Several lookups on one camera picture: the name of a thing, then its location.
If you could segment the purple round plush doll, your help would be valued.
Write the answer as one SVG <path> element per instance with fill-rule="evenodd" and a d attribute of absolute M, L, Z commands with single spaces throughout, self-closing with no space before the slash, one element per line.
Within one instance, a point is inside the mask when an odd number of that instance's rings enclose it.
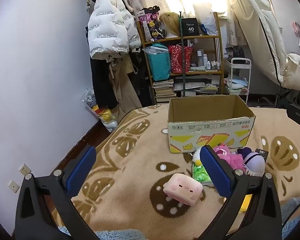
<path fill-rule="evenodd" d="M 253 152 L 251 148 L 244 147 L 237 150 L 238 154 L 241 154 L 246 167 L 245 174 L 255 177 L 262 177 L 265 172 L 266 161 L 262 155 Z"/>

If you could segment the pink bear plush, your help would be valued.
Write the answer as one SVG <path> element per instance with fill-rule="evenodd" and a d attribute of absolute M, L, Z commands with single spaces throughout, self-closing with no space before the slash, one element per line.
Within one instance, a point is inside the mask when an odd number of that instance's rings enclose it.
<path fill-rule="evenodd" d="M 246 171 L 244 160 L 241 154 L 231 152 L 226 145 L 215 146 L 213 150 L 219 156 L 219 158 L 225 160 L 233 170 L 240 169 L 243 172 Z"/>

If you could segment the green tissue pack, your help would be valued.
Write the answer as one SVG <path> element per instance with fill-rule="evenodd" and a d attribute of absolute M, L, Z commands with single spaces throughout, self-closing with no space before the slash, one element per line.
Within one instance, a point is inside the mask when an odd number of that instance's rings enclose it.
<path fill-rule="evenodd" d="M 202 185 L 213 185 L 213 182 L 203 165 L 197 166 L 195 163 L 192 164 L 192 178 Z"/>

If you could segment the pink pig cube plush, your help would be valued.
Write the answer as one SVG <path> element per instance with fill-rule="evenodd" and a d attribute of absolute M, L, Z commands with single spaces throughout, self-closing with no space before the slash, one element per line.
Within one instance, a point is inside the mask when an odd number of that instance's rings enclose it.
<path fill-rule="evenodd" d="M 194 206 L 202 190 L 200 182 L 182 173 L 175 173 L 163 187 L 167 196 L 188 206 Z"/>

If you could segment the white fluffy plush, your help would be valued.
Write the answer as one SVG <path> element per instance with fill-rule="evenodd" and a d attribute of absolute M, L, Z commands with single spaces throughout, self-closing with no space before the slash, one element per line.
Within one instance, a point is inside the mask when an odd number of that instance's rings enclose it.
<path fill-rule="evenodd" d="M 202 162 L 200 160 L 200 152 L 201 152 L 201 147 L 196 149 L 196 151 L 194 152 L 193 156 L 192 156 L 192 162 L 194 163 L 194 165 L 196 166 L 202 166 Z"/>

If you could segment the yellow dog plush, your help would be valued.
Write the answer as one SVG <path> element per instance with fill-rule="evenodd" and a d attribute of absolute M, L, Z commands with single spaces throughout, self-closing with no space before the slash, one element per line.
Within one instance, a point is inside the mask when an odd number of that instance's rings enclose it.
<path fill-rule="evenodd" d="M 240 212 L 246 212 L 248 207 L 249 207 L 249 204 L 250 204 L 250 201 L 251 201 L 251 198 L 252 198 L 252 194 L 247 194 L 243 200 L 243 203 L 240 207 Z"/>

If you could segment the white rolling cart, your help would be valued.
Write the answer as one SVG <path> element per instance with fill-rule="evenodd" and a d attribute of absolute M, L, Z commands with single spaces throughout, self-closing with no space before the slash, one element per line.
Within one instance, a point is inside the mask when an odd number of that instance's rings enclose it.
<path fill-rule="evenodd" d="M 230 60 L 224 59 L 228 76 L 224 78 L 225 90 L 230 95 L 245 96 L 245 103 L 248 103 L 250 92 L 251 68 L 250 59 L 244 57 L 233 57 Z"/>

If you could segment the pink desk fan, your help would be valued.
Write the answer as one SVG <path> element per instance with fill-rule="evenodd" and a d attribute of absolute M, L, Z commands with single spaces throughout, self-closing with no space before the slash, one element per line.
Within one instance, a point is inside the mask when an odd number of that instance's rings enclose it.
<path fill-rule="evenodd" d="M 292 22 L 292 27 L 293 27 L 296 37 L 298 38 L 298 44 L 300 47 L 300 24 L 298 22 L 294 21 L 294 22 Z"/>

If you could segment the cardboard box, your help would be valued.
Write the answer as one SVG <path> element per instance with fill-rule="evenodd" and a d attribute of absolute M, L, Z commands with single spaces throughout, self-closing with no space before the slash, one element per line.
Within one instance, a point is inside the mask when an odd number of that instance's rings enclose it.
<path fill-rule="evenodd" d="M 237 95 L 202 95 L 172 99 L 168 107 L 171 153 L 190 153 L 209 145 L 230 149 L 247 144 L 255 114 Z"/>

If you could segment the cream gaming chair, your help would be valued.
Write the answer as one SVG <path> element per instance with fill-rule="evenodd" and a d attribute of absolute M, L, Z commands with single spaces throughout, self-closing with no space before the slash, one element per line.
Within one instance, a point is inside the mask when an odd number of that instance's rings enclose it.
<path fill-rule="evenodd" d="M 278 86 L 300 91 L 300 55 L 286 53 L 269 0 L 235 0 L 231 8 L 255 66 Z"/>

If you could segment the pile of papers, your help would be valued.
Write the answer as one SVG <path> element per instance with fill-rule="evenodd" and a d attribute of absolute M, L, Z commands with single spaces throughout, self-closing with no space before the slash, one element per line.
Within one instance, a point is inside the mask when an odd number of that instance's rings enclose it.
<path fill-rule="evenodd" d="M 203 74 L 186 76 L 184 85 L 183 78 L 178 76 L 174 79 L 173 91 L 181 96 L 218 94 L 219 84 L 219 75 Z"/>

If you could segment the plastic bag of toys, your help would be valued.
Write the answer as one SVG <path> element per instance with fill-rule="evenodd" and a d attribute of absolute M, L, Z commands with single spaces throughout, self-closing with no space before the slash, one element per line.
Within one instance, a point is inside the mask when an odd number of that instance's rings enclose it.
<path fill-rule="evenodd" d="M 104 127 L 109 131 L 113 132 L 117 126 L 118 121 L 115 115 L 107 107 L 98 107 L 94 91 L 92 89 L 86 89 L 86 93 L 82 98 L 85 106 L 93 113 L 104 125 Z"/>

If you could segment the wooden shelf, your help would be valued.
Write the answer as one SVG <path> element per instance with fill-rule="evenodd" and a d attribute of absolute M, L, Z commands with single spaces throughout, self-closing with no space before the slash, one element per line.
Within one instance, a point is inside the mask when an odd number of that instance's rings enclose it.
<path fill-rule="evenodd" d="M 213 12 L 213 16 L 215 19 L 218 35 L 197 35 L 197 36 L 183 36 L 183 29 L 181 25 L 181 17 L 179 16 L 179 27 L 180 27 L 180 34 L 181 37 L 173 37 L 173 38 L 165 38 L 165 39 L 160 39 L 157 41 L 148 41 L 146 42 L 145 39 L 145 32 L 143 29 L 142 24 L 140 23 L 139 20 L 137 20 L 137 28 L 138 32 L 140 34 L 141 38 L 141 43 L 142 43 L 142 48 L 145 49 L 147 46 L 151 46 L 152 44 L 157 44 L 157 43 L 163 43 L 163 42 L 172 42 L 172 41 L 181 41 L 181 58 L 182 58 L 182 67 L 183 71 L 181 74 L 179 73 L 172 73 L 171 76 L 182 76 L 183 77 L 183 97 L 185 96 L 185 78 L 187 75 L 200 75 L 200 74 L 212 74 L 212 75 L 219 75 L 220 76 L 220 81 L 219 81 L 219 89 L 218 89 L 218 94 L 223 93 L 224 85 L 223 85 L 223 78 L 224 78 L 224 63 L 223 63 L 223 46 L 222 46 L 222 37 L 221 37 L 221 28 L 220 28 L 220 23 L 219 23 L 219 17 L 217 12 Z M 214 45 L 214 50 L 207 50 L 207 54 L 214 54 L 215 55 L 215 60 L 216 62 L 219 63 L 219 70 L 208 70 L 204 72 L 192 72 L 189 71 L 188 73 L 185 73 L 185 68 L 186 68 L 186 54 L 185 54 L 185 46 L 184 42 L 187 40 L 195 40 L 195 39 L 209 39 L 213 38 L 213 45 Z"/>

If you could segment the stack of books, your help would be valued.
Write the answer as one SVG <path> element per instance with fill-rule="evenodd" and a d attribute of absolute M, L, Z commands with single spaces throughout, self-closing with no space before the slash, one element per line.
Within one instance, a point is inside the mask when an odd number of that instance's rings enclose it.
<path fill-rule="evenodd" d="M 153 83 L 156 102 L 169 102 L 176 98 L 173 79 Z"/>

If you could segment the red gift bag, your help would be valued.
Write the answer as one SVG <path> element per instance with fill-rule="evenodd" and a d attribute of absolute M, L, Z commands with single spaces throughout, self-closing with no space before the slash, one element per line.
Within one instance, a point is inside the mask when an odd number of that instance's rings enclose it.
<path fill-rule="evenodd" d="M 171 58 L 171 69 L 173 74 L 182 74 L 182 58 L 181 58 L 181 45 L 172 45 L 168 47 Z M 191 57 L 193 53 L 193 47 L 185 46 L 185 59 L 186 69 L 185 73 L 190 70 Z"/>

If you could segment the black box with 40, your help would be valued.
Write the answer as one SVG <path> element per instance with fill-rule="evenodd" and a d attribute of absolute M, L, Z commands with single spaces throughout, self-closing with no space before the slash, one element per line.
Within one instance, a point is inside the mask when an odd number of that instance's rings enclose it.
<path fill-rule="evenodd" d="M 196 18 L 182 18 L 181 26 L 183 30 L 183 36 L 198 36 L 199 28 Z"/>

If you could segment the teal bag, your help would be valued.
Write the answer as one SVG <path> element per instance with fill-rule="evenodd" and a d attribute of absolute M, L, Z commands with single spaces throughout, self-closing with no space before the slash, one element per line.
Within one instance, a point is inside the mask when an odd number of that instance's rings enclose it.
<path fill-rule="evenodd" d="M 171 73 L 170 53 L 166 46 L 154 44 L 143 49 L 146 53 L 154 81 L 167 80 Z"/>

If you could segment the green pole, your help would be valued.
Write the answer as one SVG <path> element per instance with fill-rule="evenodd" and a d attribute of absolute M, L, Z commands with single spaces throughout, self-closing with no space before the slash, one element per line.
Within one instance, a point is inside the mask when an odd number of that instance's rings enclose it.
<path fill-rule="evenodd" d="M 182 58 L 182 74 L 183 74 L 183 90 L 182 97 L 185 97 L 186 84 L 185 84 L 185 69 L 186 69 L 186 59 L 185 59 L 185 46 L 184 46 L 184 37 L 183 37 L 183 26 L 182 26 L 182 12 L 179 11 L 179 28 L 180 28 L 180 38 L 181 38 L 181 58 Z"/>

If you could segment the blonde wig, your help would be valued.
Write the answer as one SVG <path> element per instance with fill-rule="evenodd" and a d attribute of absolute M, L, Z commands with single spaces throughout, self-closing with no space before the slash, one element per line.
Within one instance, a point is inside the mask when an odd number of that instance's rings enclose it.
<path fill-rule="evenodd" d="M 164 12 L 159 16 L 166 38 L 180 37 L 179 16 L 175 12 Z"/>

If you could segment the beige trench coat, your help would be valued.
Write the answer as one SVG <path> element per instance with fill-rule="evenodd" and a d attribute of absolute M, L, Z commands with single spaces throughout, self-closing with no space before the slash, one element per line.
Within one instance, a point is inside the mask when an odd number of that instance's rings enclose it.
<path fill-rule="evenodd" d="M 118 121 L 133 109 L 141 108 L 141 102 L 128 77 L 133 72 L 133 64 L 129 55 L 115 59 L 109 65 L 109 78 L 117 105 L 110 108 Z"/>

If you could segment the black pink tote bag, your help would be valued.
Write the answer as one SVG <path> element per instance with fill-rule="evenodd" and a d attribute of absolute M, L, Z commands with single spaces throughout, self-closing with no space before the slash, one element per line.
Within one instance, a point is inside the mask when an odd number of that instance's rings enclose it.
<path fill-rule="evenodd" d="M 138 20 L 143 27 L 145 40 L 147 42 L 164 38 L 164 32 L 159 23 L 159 11 L 160 7 L 155 5 L 149 8 L 142 8 L 137 13 Z"/>

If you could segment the white puffer jacket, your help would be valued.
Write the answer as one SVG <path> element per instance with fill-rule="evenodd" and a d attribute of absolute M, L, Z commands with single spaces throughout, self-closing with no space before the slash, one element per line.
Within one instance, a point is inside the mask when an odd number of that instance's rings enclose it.
<path fill-rule="evenodd" d="M 90 57 L 113 61 L 138 52 L 141 40 L 127 0 L 96 0 L 88 22 Z"/>

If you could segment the wall socket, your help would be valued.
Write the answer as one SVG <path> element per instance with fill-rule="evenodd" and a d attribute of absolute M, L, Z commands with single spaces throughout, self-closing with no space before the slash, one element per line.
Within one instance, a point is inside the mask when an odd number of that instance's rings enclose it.
<path fill-rule="evenodd" d="M 14 192 L 14 193 L 17 193 L 20 186 L 13 180 L 11 180 L 8 184 L 8 187 Z"/>
<path fill-rule="evenodd" d="M 19 172 L 20 172 L 23 176 L 26 176 L 27 174 L 31 173 L 31 169 L 30 169 L 26 164 L 23 164 L 23 165 L 19 168 Z"/>

